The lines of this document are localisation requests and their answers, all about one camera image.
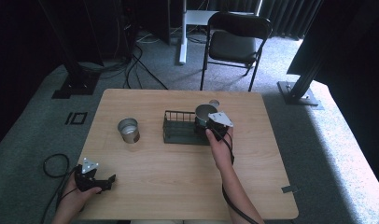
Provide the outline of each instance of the forearm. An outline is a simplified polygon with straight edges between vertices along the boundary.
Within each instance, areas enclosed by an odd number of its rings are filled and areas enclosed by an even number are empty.
[[[226,166],[220,169],[222,185],[230,198],[231,202],[243,213],[245,213],[248,217],[251,217],[259,224],[264,223],[257,209],[247,197],[245,190],[240,183],[240,180],[233,170],[232,166]],[[245,219],[243,219],[239,214],[234,212],[231,208],[230,216],[232,219],[232,223],[248,223]]]

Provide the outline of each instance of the dish rack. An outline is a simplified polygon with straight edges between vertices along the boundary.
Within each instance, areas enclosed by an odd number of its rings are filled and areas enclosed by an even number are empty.
[[[166,110],[163,119],[164,143],[210,146],[206,137],[196,133],[195,118],[195,112]]]

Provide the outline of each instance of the wooden table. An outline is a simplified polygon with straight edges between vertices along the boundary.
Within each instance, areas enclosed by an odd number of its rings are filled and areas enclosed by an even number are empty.
[[[221,179],[208,146],[164,144],[165,110],[194,111],[219,100],[234,124],[234,169],[264,219],[298,215],[262,97],[255,92],[106,90],[78,163],[99,162],[96,179],[116,174],[110,191],[93,197],[81,219],[227,219]],[[140,140],[125,143],[124,118]]]

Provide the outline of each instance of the chair seat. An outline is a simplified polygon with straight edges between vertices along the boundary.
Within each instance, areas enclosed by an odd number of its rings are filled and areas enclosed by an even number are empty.
[[[253,63],[256,61],[256,51],[255,38],[215,31],[210,41],[209,56],[215,60]]]

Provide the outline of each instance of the stand base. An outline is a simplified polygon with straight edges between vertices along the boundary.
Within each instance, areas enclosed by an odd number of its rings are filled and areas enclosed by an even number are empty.
[[[86,78],[80,86],[72,86],[70,83],[70,76],[68,76],[61,89],[53,93],[52,99],[69,99],[71,95],[92,95],[101,74],[90,72],[84,73],[86,74]]]
[[[292,87],[295,85],[295,82],[286,82],[279,81],[277,86],[279,87],[280,92],[282,92],[283,97],[285,98],[286,104],[288,105],[318,105],[319,102],[315,99],[315,96],[312,94],[309,89],[306,94],[300,98],[295,99],[290,95]]]

